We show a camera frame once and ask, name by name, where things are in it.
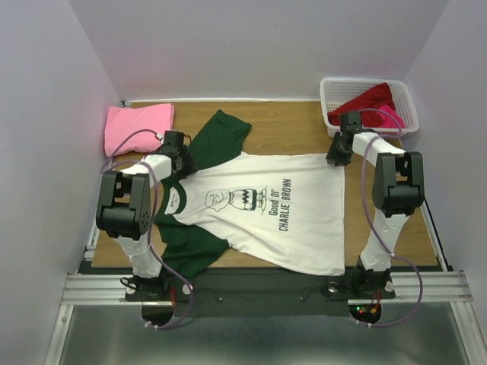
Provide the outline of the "aluminium frame rail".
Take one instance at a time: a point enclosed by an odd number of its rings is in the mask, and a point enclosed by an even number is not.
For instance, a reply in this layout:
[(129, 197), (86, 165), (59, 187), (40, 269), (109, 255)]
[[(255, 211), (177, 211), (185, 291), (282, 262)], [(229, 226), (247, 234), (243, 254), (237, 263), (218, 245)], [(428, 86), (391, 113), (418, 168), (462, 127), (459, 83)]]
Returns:
[[(126, 288), (120, 283), (121, 275), (69, 275), (65, 280), (61, 304), (76, 305), (149, 305), (170, 306), (170, 300), (130, 301), (126, 299)], [(473, 295), (466, 275), (460, 271), (435, 271), (421, 273), (422, 284), (411, 272), (394, 272), (391, 279), (394, 298), (380, 295), (381, 303), (414, 303), (421, 298), (422, 303), (472, 302)]]

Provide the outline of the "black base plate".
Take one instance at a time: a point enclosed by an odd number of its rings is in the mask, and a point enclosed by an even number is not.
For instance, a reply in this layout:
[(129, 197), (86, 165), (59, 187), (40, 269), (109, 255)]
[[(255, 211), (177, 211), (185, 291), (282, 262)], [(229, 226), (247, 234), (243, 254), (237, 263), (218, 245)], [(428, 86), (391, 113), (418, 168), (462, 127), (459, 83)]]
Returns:
[(297, 274), (278, 268), (208, 269), (184, 284), (172, 275), (122, 278), (125, 300), (146, 318), (348, 316), (351, 303), (373, 306), (395, 298), (390, 273), (347, 268), (343, 276)]

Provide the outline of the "white and green t-shirt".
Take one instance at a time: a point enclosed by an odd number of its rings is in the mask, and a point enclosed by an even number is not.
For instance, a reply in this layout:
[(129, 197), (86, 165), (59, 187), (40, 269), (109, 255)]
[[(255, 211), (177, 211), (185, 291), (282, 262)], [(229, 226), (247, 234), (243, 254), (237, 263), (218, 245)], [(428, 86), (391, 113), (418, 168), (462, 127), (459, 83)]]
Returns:
[(198, 170), (162, 182), (163, 260), (191, 278), (227, 250), (306, 275), (345, 271), (345, 172), (324, 154), (255, 155), (251, 124), (217, 111), (189, 145)]

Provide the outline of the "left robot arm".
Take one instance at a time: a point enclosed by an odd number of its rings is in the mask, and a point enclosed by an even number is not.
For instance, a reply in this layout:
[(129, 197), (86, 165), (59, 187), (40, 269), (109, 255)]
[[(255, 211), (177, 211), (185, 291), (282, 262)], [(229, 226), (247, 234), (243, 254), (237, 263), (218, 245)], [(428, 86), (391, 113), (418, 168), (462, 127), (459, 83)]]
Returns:
[(165, 278), (173, 275), (183, 282), (186, 294), (191, 297), (192, 285), (163, 261), (151, 243), (159, 182), (167, 177), (186, 178), (197, 171), (185, 144), (188, 135), (141, 129), (126, 137), (119, 146), (143, 132), (152, 134), (159, 142), (155, 151), (122, 170), (116, 169), (116, 163), (110, 163), (113, 159), (110, 155), (101, 167), (96, 225), (119, 244), (132, 264), (133, 276), (120, 279), (127, 295), (141, 294), (149, 300), (162, 299), (168, 293), (173, 296), (175, 290), (169, 287), (170, 282)]

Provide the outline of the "dark red t-shirt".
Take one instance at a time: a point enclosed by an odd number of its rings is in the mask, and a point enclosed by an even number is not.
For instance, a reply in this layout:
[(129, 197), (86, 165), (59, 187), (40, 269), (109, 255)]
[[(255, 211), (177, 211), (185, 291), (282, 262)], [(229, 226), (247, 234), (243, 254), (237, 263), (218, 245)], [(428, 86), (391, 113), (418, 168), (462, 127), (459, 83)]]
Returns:
[(366, 90), (332, 112), (327, 113), (327, 118), (331, 125), (339, 126), (339, 117), (342, 114), (368, 109), (368, 111), (361, 112), (363, 125), (368, 128), (381, 128), (384, 124), (384, 117), (382, 117), (381, 113), (371, 111), (371, 109), (386, 111), (386, 106), (389, 111), (396, 111), (389, 84), (381, 83)]

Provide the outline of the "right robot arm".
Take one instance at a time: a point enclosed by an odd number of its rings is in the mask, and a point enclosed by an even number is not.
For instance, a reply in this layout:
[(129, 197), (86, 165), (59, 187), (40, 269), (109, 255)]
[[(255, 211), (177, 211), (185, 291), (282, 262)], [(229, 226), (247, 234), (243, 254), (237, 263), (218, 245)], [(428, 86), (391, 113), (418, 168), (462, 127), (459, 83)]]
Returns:
[(374, 216), (370, 216), (362, 177), (362, 207), (371, 233), (356, 266), (345, 273), (339, 292), (350, 298), (392, 293), (391, 262), (410, 263), (395, 253), (399, 235), (425, 200), (423, 156), (417, 151), (397, 148), (382, 135), (365, 128), (359, 111), (343, 113), (339, 122), (326, 160), (334, 167), (346, 167), (357, 154), (362, 156), (362, 173), (366, 173), (367, 164), (373, 166), (371, 199), (375, 209)]

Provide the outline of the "folded pink t-shirt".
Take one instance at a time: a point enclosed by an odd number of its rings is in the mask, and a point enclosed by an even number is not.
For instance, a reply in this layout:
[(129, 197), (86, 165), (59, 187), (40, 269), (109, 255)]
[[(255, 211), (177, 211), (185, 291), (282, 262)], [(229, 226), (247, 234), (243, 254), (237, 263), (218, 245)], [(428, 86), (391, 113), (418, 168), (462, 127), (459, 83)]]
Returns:
[(150, 129), (163, 135), (173, 127), (174, 106), (170, 103), (156, 104), (142, 108), (108, 109), (104, 129), (104, 151), (110, 156), (129, 152), (148, 153), (156, 150), (161, 143), (152, 132), (141, 132), (131, 137), (116, 153), (116, 148), (133, 132)]

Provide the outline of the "magenta t-shirt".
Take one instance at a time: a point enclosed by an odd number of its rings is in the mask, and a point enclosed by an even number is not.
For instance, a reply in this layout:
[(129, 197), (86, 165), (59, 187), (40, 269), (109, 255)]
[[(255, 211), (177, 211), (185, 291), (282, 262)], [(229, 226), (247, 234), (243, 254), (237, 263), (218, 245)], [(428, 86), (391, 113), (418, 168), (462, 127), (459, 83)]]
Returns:
[(375, 111), (380, 117), (379, 127), (382, 129), (405, 128), (403, 119), (388, 105), (381, 106)]

